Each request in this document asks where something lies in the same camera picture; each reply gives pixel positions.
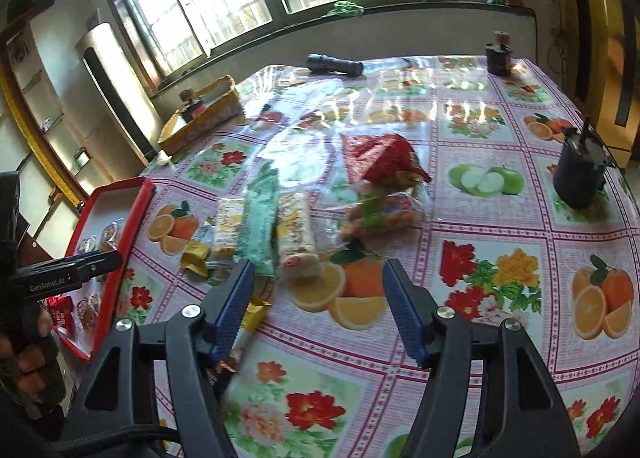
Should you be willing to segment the person left hand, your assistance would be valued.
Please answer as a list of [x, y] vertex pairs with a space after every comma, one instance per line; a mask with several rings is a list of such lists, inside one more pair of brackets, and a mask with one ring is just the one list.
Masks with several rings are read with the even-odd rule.
[[17, 405], [47, 412], [64, 400], [52, 319], [39, 303], [1, 315], [1, 386]]

